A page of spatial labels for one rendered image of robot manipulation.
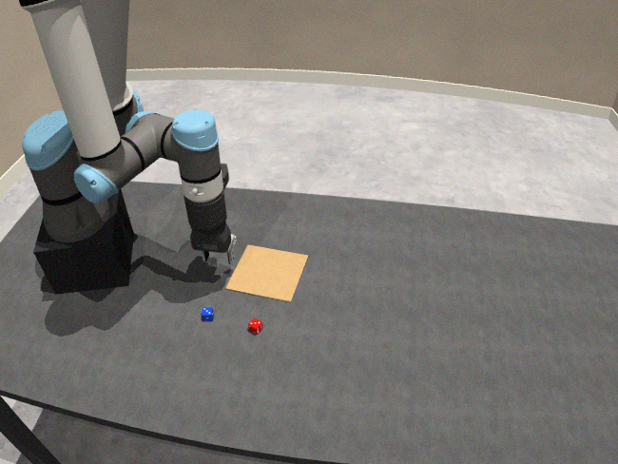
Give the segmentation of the tan square mat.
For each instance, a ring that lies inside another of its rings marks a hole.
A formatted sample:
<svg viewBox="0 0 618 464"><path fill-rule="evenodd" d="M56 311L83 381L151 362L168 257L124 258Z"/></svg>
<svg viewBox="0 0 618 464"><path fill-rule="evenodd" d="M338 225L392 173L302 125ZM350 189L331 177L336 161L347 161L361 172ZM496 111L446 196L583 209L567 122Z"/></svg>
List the tan square mat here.
<svg viewBox="0 0 618 464"><path fill-rule="evenodd" d="M291 302L308 256L247 245L226 290Z"/></svg>

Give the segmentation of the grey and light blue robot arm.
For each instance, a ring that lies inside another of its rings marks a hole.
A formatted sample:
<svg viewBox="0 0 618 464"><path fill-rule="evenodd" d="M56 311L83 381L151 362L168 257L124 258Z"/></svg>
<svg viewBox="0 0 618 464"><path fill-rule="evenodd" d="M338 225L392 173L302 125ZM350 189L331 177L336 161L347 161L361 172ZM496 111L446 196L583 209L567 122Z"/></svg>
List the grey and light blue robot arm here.
<svg viewBox="0 0 618 464"><path fill-rule="evenodd" d="M145 112L126 82L129 0L19 2L31 14L63 107L35 121L22 142L54 240L77 242L99 231L110 214L107 199L159 158L177 162L187 183L220 175L211 113L189 110L174 119Z"/></svg>

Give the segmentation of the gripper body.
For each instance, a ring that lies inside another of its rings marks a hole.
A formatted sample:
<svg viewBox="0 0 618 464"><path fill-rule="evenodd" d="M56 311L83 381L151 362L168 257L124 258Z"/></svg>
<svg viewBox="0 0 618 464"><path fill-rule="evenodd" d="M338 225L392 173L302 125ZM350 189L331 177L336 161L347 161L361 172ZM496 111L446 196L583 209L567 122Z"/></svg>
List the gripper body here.
<svg viewBox="0 0 618 464"><path fill-rule="evenodd" d="M181 178L194 250L225 253L231 243L223 192L229 181L227 164L221 164L221 169L216 179L203 184L190 184Z"/></svg>

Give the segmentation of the red die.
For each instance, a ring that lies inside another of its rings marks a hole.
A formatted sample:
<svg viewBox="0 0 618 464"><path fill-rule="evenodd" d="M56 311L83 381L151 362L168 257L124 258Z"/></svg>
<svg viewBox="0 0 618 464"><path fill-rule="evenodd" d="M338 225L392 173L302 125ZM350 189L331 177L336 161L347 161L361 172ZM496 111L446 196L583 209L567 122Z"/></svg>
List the red die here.
<svg viewBox="0 0 618 464"><path fill-rule="evenodd" d="M248 323L248 326L249 326L249 330L256 335L263 329L262 322L259 321L258 319L253 319L252 321L250 321Z"/></svg>

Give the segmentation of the blue die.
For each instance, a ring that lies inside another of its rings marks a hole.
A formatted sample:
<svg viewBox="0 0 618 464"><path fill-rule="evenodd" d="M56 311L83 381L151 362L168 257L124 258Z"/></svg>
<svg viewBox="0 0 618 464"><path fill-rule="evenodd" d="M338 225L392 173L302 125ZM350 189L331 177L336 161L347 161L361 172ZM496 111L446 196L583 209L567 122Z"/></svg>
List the blue die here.
<svg viewBox="0 0 618 464"><path fill-rule="evenodd" d="M202 316L203 316L203 321L212 321L214 318L213 308L212 307L203 308Z"/></svg>

